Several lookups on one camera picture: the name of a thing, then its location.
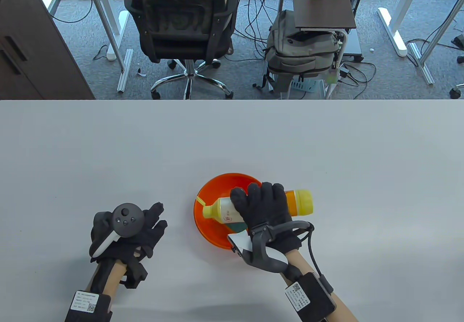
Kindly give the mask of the person's right hand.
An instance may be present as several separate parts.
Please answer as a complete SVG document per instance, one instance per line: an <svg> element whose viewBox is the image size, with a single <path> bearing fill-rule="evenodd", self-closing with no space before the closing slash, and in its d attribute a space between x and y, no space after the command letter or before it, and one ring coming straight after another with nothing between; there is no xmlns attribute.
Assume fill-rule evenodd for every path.
<svg viewBox="0 0 464 322"><path fill-rule="evenodd" d="M281 184L263 182L261 185L252 183L248 191L234 188L230 192L230 199L248 227L248 234L252 239L252 230L257 227L278 226L292 221L287 197ZM292 230L277 234L267 247L274 248L284 255L298 251L302 241Z"/></svg>

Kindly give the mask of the person's left hand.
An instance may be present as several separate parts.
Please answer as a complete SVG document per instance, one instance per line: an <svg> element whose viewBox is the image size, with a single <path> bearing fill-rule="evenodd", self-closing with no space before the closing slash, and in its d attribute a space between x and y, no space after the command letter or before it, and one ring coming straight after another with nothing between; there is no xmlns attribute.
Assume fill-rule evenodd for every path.
<svg viewBox="0 0 464 322"><path fill-rule="evenodd" d="M91 230L91 262L119 260L129 266L151 258L167 228L167 221L160 219L163 212L164 205L157 202L147 210L124 203L112 212L97 213Z"/></svg>

